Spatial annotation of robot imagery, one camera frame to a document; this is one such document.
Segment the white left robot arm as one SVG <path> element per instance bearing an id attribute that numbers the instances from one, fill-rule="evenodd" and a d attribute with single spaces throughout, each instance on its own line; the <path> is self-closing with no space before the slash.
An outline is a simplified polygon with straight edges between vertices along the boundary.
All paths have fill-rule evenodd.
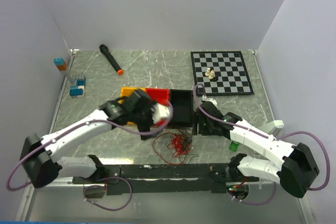
<path id="1" fill-rule="evenodd" d="M 98 183 L 105 176 L 104 165 L 95 155 L 73 158 L 72 148 L 100 134 L 120 128 L 146 140 L 163 129 L 171 119 L 171 105 L 162 105 L 143 90 L 137 89 L 129 97 L 110 100 L 80 121 L 57 132 L 26 137 L 19 164 L 24 168 L 30 184 L 35 188 L 49 185 L 57 178 L 82 177 Z"/>

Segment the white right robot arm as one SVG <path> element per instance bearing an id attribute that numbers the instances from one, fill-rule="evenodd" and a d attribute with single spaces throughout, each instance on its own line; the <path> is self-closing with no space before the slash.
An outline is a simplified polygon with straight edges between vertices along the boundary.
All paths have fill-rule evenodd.
<path id="1" fill-rule="evenodd" d="M 231 179 L 266 179 L 280 184 L 290 195 L 302 198 L 319 175 L 320 171 L 307 145 L 278 140 L 234 113 L 222 114 L 212 101 L 199 104 L 197 112 L 205 119 L 202 125 L 210 135 L 223 136 L 243 144 L 262 156 L 257 159 L 240 154 L 229 168 Z"/>

